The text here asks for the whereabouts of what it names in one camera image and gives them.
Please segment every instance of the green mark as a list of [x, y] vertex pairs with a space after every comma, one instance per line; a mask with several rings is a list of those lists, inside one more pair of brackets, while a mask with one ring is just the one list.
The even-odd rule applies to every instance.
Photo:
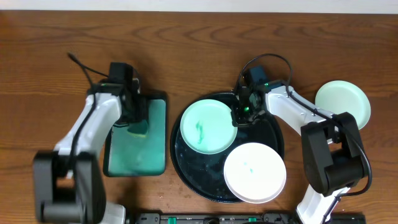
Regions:
[[201, 144], [201, 142], [203, 141], [203, 138], [205, 137], [205, 135], [203, 134], [203, 123], [198, 121], [196, 127], [197, 127], [197, 131], [199, 132], [198, 144]]

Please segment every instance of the wire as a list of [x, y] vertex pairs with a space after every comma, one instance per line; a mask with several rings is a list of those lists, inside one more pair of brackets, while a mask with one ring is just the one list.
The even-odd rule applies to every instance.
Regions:
[[88, 82], [90, 83], [90, 88], [93, 90], [93, 93], [92, 93], [92, 95], [93, 95], [93, 104], [91, 105], [91, 108], [90, 108], [88, 114], [86, 115], [84, 120], [79, 125], [79, 128], [76, 130], [76, 133], [75, 133], [75, 135], [74, 135], [74, 137], [72, 139], [72, 146], [71, 146], [71, 149], [70, 149], [69, 158], [67, 160], [67, 169], [72, 165], [72, 162], [73, 162], [72, 158], [75, 156], [76, 146], [77, 146], [77, 142], [79, 140], [79, 136], [80, 136], [81, 130], [84, 128], [86, 122], [88, 121], [90, 116], [93, 114], [93, 112], [94, 112], [94, 110], [96, 108], [96, 105], [97, 105], [97, 101], [96, 101], [96, 98], [95, 98], [96, 91], [94, 90], [93, 81], [91, 80], [90, 76], [88, 75], [88, 73], [86, 71], [87, 67], [85, 65], [83, 65], [72, 53], [68, 53], [68, 57], [72, 61], [74, 61], [76, 64], [78, 64], [80, 66], [80, 68], [83, 70], [83, 73], [85, 74]]
[[290, 62], [289, 62], [286, 58], [284, 58], [283, 56], [280, 56], [280, 55], [277, 55], [277, 54], [261, 54], [261, 55], [258, 55], [258, 56], [256, 56], [256, 57], [254, 57], [252, 60], [250, 60], [247, 64], [245, 64], [245, 66], [244, 66], [244, 67], [242, 68], [242, 70], [241, 70], [241, 73], [239, 74], [238, 80], [237, 80], [237, 82], [236, 82], [236, 84], [235, 84], [235, 88], [234, 88], [234, 90], [233, 90], [233, 92], [234, 92], [235, 94], [236, 94], [236, 92], [237, 92], [237, 90], [238, 90], [239, 81], [240, 81], [240, 79], [241, 79], [241, 77], [242, 77], [244, 71], [246, 70], [246, 67], [247, 67], [250, 63], [256, 61], [257, 59], [259, 59], [259, 58], [261, 58], [261, 57], [265, 57], [265, 56], [274, 56], [274, 57], [280, 58], [280, 59], [282, 59], [284, 62], [286, 62], [286, 64], [289, 66], [289, 70], [290, 70], [290, 72], [289, 72], [289, 77], [288, 77], [288, 79], [287, 79], [287, 83], [285, 84], [286, 93], [287, 93], [288, 97], [291, 97], [291, 99], [293, 99], [296, 103], [300, 104], [301, 106], [303, 106], [303, 107], [306, 108], [307, 110], [311, 111], [313, 114], [316, 114], [316, 115], [318, 115], [318, 116], [324, 118], [325, 120], [328, 120], [328, 121], [332, 122], [333, 125], [335, 125], [343, 134], [345, 134], [345, 135], [348, 137], [348, 139], [351, 139], [351, 140], [355, 143], [356, 147], [359, 148], [359, 151], [360, 151], [360, 153], [361, 153], [362, 158], [363, 158], [364, 161], [365, 161], [366, 170], [367, 170], [367, 172], [368, 172], [368, 181], [366, 182], [365, 187], [364, 187], [362, 190], [359, 190], [359, 191], [357, 191], [357, 192], [338, 194], [338, 195], [335, 197], [333, 203], [330, 205], [330, 207], [329, 207], [328, 210], [326, 211], [326, 214], [323, 216], [322, 223], [325, 223], [327, 216], [331, 213], [331, 211], [334, 209], [334, 207], [335, 207], [335, 205], [337, 204], [337, 202], [339, 202], [339, 201], [341, 200], [342, 197], [361, 195], [361, 194], [363, 194], [363, 193], [365, 193], [366, 191], [369, 190], [369, 188], [370, 188], [370, 186], [371, 186], [371, 184], [372, 184], [372, 169], [371, 169], [371, 165], [370, 165], [369, 159], [368, 159], [368, 157], [366, 156], [365, 150], [363, 149], [363, 147], [359, 144], [359, 142], [354, 138], [354, 136], [353, 136], [346, 128], [342, 127], [342, 125], [340, 125], [340, 124], [339, 124], [337, 121], [335, 121], [334, 119], [331, 119], [330, 117], [328, 117], [328, 116], [326, 116], [326, 115], [324, 115], [324, 114], [319, 113], [317, 109], [313, 109], [313, 108], [309, 107], [308, 105], [306, 105], [305, 103], [301, 102], [301, 101], [298, 100], [296, 97], [294, 97], [293, 92], [291, 92], [291, 91], [289, 90], [290, 82], [291, 82], [292, 79], [293, 79], [293, 68], [292, 68], [292, 65], [290, 64]]

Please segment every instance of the wooden tabletop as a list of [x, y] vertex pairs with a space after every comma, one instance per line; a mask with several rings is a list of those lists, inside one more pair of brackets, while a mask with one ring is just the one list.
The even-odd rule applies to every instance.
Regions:
[[[310, 101], [328, 81], [354, 83], [372, 108], [361, 135], [373, 184], [364, 195], [344, 198], [334, 211], [363, 212], [368, 223], [397, 222], [398, 16], [0, 12], [0, 223], [35, 223], [32, 159], [40, 149], [53, 149], [85, 104], [88, 82], [66, 52], [102, 72], [110, 62], [129, 63], [145, 88], [166, 91], [168, 136], [184, 107], [207, 93], [232, 89], [242, 66], [258, 54], [288, 58], [295, 69], [293, 87]], [[287, 77], [277, 59], [261, 62], [272, 78]], [[279, 123], [287, 181], [271, 202], [204, 199], [179, 179], [169, 151], [166, 171], [158, 177], [103, 177], [107, 199], [130, 210], [163, 213], [292, 211], [308, 182], [300, 136]]]

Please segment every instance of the black tray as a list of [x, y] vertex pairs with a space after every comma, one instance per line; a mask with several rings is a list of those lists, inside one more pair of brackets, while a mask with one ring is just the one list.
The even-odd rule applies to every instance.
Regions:
[[[212, 99], [236, 106], [238, 100], [232, 93], [214, 93], [198, 100]], [[230, 152], [247, 142], [258, 142], [273, 148], [283, 159], [284, 140], [273, 115], [254, 126], [238, 128], [232, 145], [223, 152], [206, 155], [191, 149], [182, 139], [180, 122], [183, 112], [176, 120], [171, 140], [170, 155], [178, 176], [191, 190], [209, 200], [224, 203], [241, 202], [228, 188], [224, 180], [224, 163]]]

